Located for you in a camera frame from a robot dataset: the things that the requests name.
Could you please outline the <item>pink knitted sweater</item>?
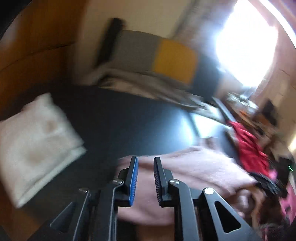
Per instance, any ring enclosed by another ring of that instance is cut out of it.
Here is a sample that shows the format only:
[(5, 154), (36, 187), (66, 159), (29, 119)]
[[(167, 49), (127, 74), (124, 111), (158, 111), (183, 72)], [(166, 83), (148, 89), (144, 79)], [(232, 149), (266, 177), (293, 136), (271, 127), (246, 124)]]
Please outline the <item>pink knitted sweater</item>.
[[(259, 209), (264, 200), (255, 179), (234, 160), (217, 149), (193, 146), (160, 156), (163, 168), (190, 188), (213, 188), (239, 213)], [(154, 182), (154, 157), (140, 156), (137, 189), (131, 208), (120, 208), (118, 217), (136, 225), (166, 226), (174, 221), (172, 208), (161, 208)]]

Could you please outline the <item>red knitted sweater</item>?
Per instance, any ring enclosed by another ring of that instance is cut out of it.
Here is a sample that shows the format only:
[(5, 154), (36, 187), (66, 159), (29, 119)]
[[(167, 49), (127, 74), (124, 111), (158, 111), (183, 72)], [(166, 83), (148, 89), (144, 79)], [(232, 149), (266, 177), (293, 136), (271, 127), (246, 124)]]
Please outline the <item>red knitted sweater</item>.
[(249, 173), (262, 174), (269, 178), (268, 157), (258, 145), (257, 138), (248, 132), (242, 124), (235, 121), (229, 121), (228, 123), (234, 129), (238, 140), (238, 153), (244, 170)]

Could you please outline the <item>black garment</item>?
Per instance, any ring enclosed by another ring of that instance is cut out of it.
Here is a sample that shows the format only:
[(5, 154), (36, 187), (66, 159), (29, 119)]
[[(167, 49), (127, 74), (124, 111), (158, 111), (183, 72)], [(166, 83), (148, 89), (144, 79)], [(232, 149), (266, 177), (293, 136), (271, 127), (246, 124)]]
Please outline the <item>black garment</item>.
[(263, 190), (267, 196), (277, 196), (280, 198), (287, 197), (287, 189), (280, 181), (273, 181), (267, 176), (259, 173), (250, 172), (249, 174), (257, 181), (255, 186)]

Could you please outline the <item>pink ruffled fabric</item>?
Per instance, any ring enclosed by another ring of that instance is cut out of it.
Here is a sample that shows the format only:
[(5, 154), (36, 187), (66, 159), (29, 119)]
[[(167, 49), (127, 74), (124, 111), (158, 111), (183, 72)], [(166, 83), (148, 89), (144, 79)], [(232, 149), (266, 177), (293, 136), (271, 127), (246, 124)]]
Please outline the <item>pink ruffled fabric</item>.
[(271, 180), (280, 189), (280, 194), (275, 198), (276, 211), (272, 212), (272, 217), (279, 215), (281, 225), (289, 227), (295, 219), (295, 179), (293, 171), (288, 167), (283, 169), (272, 169), (269, 172)]

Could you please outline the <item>white folded cloth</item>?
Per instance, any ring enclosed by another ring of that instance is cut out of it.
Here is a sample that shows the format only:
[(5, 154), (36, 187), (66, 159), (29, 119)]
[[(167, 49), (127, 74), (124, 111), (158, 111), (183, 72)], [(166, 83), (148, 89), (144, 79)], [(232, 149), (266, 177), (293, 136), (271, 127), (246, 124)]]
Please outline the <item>white folded cloth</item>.
[(15, 208), (86, 153), (84, 142), (49, 93), (1, 121), (1, 182)]

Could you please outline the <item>black leather sofa seat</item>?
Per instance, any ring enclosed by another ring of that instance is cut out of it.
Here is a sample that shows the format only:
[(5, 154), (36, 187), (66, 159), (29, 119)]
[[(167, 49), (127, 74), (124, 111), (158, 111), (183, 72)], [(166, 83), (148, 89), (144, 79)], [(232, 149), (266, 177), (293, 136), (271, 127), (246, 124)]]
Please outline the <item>black leather sofa seat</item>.
[(79, 188), (105, 186), (113, 178), (119, 158), (171, 153), (206, 136), (217, 137), (224, 152), (235, 157), (223, 124), (172, 104), (90, 86), (53, 87), (50, 94), (87, 151), (26, 208), (56, 211), (72, 201)]

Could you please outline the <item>cluttered wooden desk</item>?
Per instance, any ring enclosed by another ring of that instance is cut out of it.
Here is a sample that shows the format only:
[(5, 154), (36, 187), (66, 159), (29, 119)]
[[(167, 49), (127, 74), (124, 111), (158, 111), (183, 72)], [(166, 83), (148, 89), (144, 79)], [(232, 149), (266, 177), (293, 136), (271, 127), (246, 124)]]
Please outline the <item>cluttered wooden desk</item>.
[(280, 128), (281, 116), (270, 99), (265, 100), (262, 107), (258, 107), (249, 99), (242, 99), (237, 94), (228, 93), (222, 102), (234, 115), (236, 121), (258, 138), (260, 144), (267, 145), (271, 141), (287, 143), (284, 132)]

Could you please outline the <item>grey blanket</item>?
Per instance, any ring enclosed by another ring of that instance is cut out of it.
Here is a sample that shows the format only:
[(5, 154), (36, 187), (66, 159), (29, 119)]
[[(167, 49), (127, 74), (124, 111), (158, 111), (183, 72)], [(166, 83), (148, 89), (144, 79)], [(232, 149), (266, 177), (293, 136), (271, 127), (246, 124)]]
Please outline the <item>grey blanket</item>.
[(186, 84), (149, 71), (142, 73), (124, 71), (111, 68), (107, 63), (93, 69), (80, 80), (79, 84), (97, 85), (119, 92), (160, 99), (190, 111), (206, 109), (201, 97), (187, 92)]

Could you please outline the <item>grey yellow navy cushion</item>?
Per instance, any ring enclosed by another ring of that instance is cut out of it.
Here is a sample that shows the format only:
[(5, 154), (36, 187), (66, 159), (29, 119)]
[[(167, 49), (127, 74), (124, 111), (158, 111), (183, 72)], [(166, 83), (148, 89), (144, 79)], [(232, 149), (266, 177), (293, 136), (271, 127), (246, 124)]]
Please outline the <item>grey yellow navy cushion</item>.
[(193, 94), (210, 98), (218, 88), (218, 64), (198, 50), (157, 35), (126, 30), (126, 22), (110, 18), (95, 66), (152, 73), (189, 85)]

